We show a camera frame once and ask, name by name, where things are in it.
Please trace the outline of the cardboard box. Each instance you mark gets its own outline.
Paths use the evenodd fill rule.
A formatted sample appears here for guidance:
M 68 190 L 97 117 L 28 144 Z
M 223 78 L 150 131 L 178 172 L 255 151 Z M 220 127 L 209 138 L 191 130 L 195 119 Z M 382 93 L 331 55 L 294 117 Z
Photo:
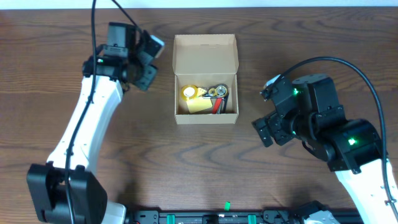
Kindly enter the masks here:
M 239 67 L 236 38 L 233 34 L 176 35 L 173 69 L 175 74 L 175 120 L 177 124 L 234 124 L 239 115 L 237 71 Z M 225 84 L 228 102 L 223 114 L 213 114 L 217 98 L 206 95 L 213 106 L 189 113 L 187 101 L 180 96 L 185 85 L 209 89 Z

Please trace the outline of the yellow adhesive tape roll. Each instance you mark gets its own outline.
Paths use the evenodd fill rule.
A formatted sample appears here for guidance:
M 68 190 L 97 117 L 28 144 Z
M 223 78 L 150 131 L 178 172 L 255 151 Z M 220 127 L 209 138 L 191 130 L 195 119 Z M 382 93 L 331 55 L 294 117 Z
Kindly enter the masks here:
M 195 85 L 185 85 L 180 90 L 180 96 L 184 101 L 193 100 L 198 97 L 198 88 Z

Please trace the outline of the black mounting rail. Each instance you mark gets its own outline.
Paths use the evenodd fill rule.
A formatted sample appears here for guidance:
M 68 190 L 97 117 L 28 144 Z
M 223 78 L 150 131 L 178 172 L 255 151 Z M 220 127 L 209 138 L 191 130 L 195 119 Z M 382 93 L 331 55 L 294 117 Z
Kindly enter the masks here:
M 169 210 L 137 209 L 128 211 L 127 224 L 360 224 L 356 210 L 331 210 L 318 201 L 297 208 L 267 208 L 265 210 Z

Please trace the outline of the black correction tape dispenser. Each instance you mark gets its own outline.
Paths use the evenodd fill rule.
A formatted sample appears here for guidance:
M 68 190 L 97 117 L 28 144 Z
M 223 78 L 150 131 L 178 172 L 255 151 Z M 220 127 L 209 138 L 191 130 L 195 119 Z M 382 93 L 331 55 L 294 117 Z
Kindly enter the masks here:
M 212 86 L 207 91 L 207 95 L 213 98 L 224 98 L 228 95 L 228 93 L 228 87 L 225 84 Z

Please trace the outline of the red black stapler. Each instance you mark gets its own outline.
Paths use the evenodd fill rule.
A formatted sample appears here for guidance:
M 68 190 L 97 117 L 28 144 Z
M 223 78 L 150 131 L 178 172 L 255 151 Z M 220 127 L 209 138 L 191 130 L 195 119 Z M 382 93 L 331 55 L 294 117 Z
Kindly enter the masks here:
M 226 105 L 228 102 L 228 97 L 217 98 L 212 109 L 213 114 L 223 114 L 226 111 Z

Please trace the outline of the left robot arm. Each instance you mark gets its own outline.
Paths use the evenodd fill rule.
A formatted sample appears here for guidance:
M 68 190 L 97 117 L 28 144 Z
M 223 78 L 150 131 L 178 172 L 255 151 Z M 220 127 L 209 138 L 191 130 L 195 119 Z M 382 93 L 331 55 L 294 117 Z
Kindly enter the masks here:
M 81 92 L 68 126 L 45 164 L 32 164 L 27 185 L 44 223 L 132 223 L 96 178 L 103 138 L 130 86 L 146 91 L 164 42 L 132 24 L 112 22 L 105 44 L 82 65 Z

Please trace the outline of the yellow sticky note pad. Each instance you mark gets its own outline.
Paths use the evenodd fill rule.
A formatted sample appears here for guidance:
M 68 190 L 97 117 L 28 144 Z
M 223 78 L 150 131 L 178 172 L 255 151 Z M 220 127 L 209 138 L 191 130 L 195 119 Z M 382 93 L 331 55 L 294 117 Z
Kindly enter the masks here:
M 194 98 L 187 101 L 189 113 L 197 113 L 207 110 L 213 106 L 212 100 L 209 98 Z

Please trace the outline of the yellow blue highlighter marker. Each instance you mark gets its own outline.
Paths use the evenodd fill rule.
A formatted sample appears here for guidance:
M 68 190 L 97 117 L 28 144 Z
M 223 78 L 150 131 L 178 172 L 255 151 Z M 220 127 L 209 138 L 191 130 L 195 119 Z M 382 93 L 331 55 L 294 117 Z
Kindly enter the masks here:
M 197 98 L 205 97 L 208 94 L 208 89 L 204 87 L 197 88 Z

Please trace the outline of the small green clip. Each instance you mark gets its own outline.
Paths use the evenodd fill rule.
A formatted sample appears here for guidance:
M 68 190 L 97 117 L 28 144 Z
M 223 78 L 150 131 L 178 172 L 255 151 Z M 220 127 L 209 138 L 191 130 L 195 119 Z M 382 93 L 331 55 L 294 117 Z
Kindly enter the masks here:
M 231 207 L 231 203 L 230 202 L 225 202 L 224 211 L 226 211 L 226 212 L 229 211 L 230 207 Z

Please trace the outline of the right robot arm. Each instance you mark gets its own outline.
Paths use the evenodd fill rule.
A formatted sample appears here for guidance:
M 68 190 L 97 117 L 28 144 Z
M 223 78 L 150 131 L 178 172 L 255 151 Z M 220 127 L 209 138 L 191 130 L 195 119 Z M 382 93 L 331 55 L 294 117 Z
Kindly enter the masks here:
M 397 223 L 382 179 L 382 140 L 365 119 L 346 119 L 335 84 L 326 74 L 282 78 L 264 90 L 275 110 L 252 125 L 266 147 L 293 138 L 329 170 L 349 193 L 364 223 Z

